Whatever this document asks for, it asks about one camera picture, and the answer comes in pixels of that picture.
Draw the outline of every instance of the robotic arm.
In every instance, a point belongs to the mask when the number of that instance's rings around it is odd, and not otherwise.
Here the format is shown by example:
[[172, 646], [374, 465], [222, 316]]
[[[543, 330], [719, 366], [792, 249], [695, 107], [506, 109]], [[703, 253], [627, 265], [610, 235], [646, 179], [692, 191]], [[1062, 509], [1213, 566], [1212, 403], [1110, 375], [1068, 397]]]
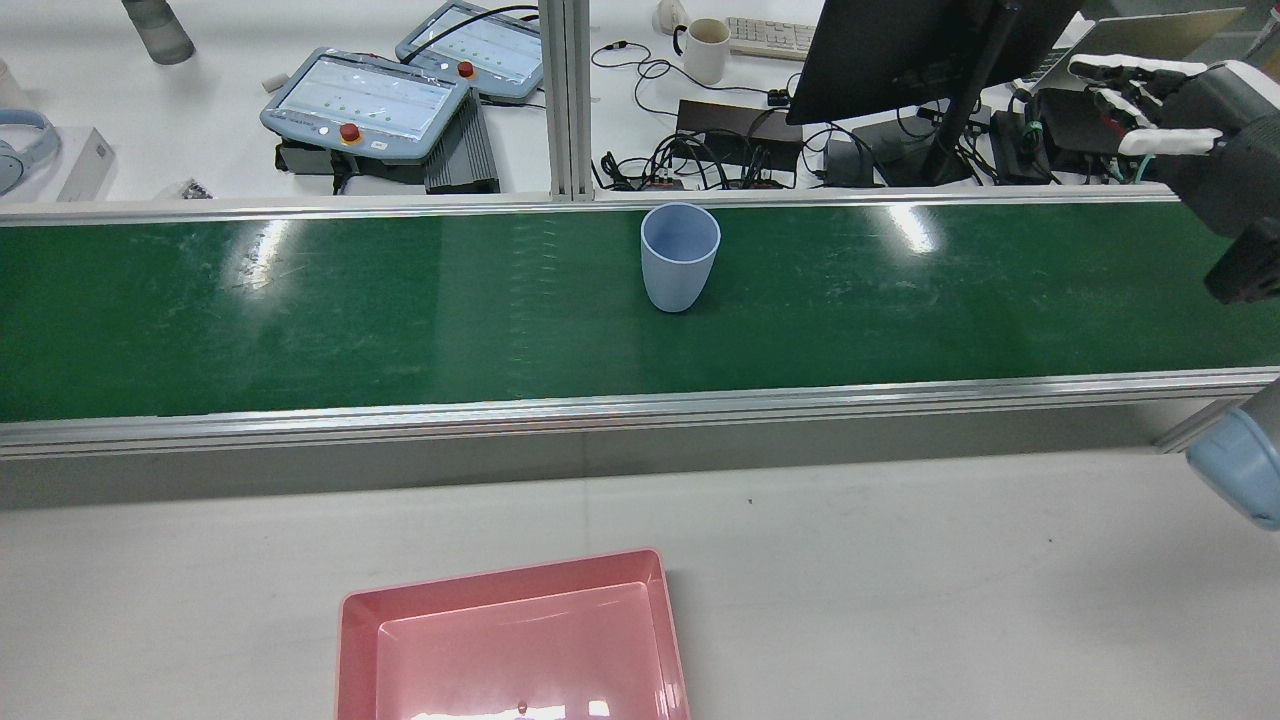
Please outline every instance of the robotic arm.
[[[1235, 243], [1204, 278], [1221, 302], [1280, 296], [1280, 86], [1245, 63], [1076, 55], [1124, 155], [1158, 155], [1160, 179]], [[1199, 477], [1253, 524], [1280, 530], [1280, 380], [1187, 451]]]
[[1204, 278], [1221, 302], [1280, 296], [1280, 85], [1213, 65], [1076, 55], [1124, 155], [1158, 155], [1161, 181], [1215, 233], [1236, 238]]

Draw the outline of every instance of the gray water bottle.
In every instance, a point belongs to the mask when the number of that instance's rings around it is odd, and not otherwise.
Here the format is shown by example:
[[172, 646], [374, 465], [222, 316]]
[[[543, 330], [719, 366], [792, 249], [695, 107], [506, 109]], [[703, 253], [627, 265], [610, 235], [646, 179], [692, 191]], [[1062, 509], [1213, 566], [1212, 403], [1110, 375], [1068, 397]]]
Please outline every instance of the gray water bottle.
[[165, 0], [120, 0], [129, 13], [133, 27], [147, 47], [151, 59], [161, 65], [174, 65], [196, 53], [196, 46], [182, 29], [182, 23], [173, 14], [173, 8]]

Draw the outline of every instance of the monitor stand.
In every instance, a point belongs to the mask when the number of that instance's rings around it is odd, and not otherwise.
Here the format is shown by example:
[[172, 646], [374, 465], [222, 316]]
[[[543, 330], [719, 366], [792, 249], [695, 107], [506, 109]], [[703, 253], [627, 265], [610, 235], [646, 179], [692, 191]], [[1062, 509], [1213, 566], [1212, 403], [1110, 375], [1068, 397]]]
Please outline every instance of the monitor stand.
[[890, 187], [936, 187], [969, 179], [973, 172], [955, 151], [947, 154], [948, 159], [940, 172], [924, 177], [922, 170], [933, 151], [936, 129], [933, 120], [911, 115], [902, 118], [901, 127], [897, 120], [888, 120], [855, 128], [854, 132], [870, 146], [876, 169]]
[[[899, 127], [897, 120], [858, 131], [858, 136], [870, 145], [876, 167], [887, 184], [937, 187], [968, 179], [973, 174], [956, 155], [956, 146], [964, 136], [974, 105], [982, 97], [982, 88], [1005, 49], [1020, 9], [1018, 0], [992, 3], [991, 15], [979, 35], [980, 42], [961, 74], [963, 85], [948, 97], [950, 106], [936, 131], [931, 122], [914, 117], [902, 118], [906, 132]], [[922, 135], [928, 135], [928, 138], [913, 137]]]

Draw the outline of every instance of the touchscreen display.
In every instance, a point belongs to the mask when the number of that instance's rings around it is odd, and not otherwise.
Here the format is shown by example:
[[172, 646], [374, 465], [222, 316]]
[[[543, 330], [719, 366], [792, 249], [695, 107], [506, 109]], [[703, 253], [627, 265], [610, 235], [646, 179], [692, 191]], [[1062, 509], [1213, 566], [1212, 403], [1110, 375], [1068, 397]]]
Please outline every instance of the touchscreen display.
[[[413, 46], [420, 46], [471, 17], [457, 8], [449, 8], [426, 31], [413, 38]], [[454, 60], [470, 60], [481, 70], [518, 82], [532, 77], [534, 70], [543, 63], [543, 41], [538, 35], [521, 32], [500, 22], [488, 19], [451, 32], [428, 50]]]
[[448, 96], [448, 87], [320, 58], [280, 109], [419, 141]]

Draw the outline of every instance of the keyboard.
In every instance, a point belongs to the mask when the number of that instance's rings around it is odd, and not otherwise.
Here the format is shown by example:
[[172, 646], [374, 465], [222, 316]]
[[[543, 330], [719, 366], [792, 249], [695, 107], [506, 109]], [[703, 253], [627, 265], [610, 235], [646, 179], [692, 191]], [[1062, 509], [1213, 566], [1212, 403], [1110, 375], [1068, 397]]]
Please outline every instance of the keyboard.
[[1053, 65], [1056, 65], [1057, 61], [1065, 58], [1070, 51], [1071, 51], [1070, 47], [1055, 47], [1050, 50], [1048, 55], [1044, 55], [1044, 59], [1041, 60], [1041, 64], [1036, 65], [1036, 69], [1028, 73], [1027, 77], [1023, 78], [1023, 81], [1029, 83], [1036, 83], [1036, 81], [1044, 77], [1046, 73], [1052, 70]]
[[728, 26], [728, 49], [737, 55], [804, 60], [813, 42], [813, 26], [750, 18], [724, 18], [724, 24]]

